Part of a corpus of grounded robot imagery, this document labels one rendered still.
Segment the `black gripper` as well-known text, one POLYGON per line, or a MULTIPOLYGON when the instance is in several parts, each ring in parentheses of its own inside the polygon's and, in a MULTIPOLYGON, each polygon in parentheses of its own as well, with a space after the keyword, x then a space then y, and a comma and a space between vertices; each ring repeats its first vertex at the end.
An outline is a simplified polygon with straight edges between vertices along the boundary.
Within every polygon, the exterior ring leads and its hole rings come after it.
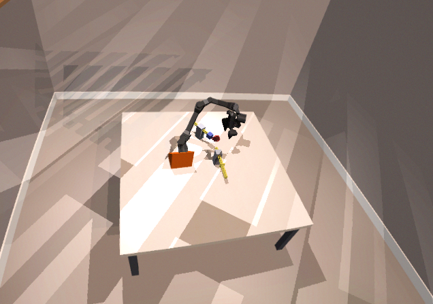
POLYGON ((233 130, 234 127, 234 123, 236 123, 236 121, 229 121, 227 118, 222 118, 222 123, 223 123, 223 128, 224 131, 227 130, 227 128, 229 128, 230 130, 228 131, 228 138, 231 139, 232 136, 237 136, 237 131, 233 130))

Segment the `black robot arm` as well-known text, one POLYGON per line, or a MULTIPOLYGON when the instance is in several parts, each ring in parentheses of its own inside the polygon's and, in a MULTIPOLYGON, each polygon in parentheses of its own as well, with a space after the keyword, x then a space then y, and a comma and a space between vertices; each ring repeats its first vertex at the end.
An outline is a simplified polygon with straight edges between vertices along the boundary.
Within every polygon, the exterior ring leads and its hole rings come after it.
POLYGON ((193 125, 195 124, 195 121, 196 121, 199 113, 204 109, 205 106, 207 106, 210 103, 217 104, 217 105, 220 105, 220 106, 223 106, 223 107, 226 107, 226 108, 232 110, 233 112, 230 110, 227 110, 226 114, 229 114, 228 118, 227 118, 229 121, 231 121, 231 122, 236 121, 236 123, 234 123, 234 127, 239 129, 241 126, 240 123, 246 122, 247 114, 240 113, 240 111, 238 109, 239 105, 237 103, 226 102, 226 101, 222 101, 222 100, 215 99, 212 97, 208 97, 207 99, 204 99, 202 101, 198 101, 195 104, 195 109, 194 109, 193 115, 192 115, 186 129, 183 131, 183 133, 180 136, 180 139, 177 141, 178 153, 188 152, 187 141, 190 139, 191 129, 193 128, 193 125))

